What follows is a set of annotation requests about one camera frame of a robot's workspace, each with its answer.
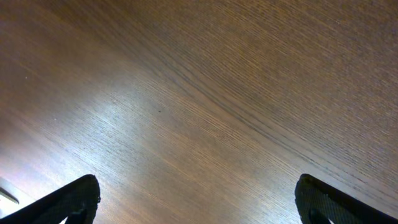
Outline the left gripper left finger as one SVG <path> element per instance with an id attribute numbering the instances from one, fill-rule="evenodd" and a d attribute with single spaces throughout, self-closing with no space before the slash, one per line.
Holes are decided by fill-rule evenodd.
<path id="1" fill-rule="evenodd" d="M 1 218 L 1 224 L 92 224 L 100 200 L 99 182 L 88 174 Z"/>

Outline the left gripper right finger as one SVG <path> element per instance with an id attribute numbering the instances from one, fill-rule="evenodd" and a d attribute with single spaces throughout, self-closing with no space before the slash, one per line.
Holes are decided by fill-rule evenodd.
<path id="1" fill-rule="evenodd" d="M 303 224 L 397 224 L 397 219 L 351 197 L 310 174 L 295 187 L 295 204 Z"/>

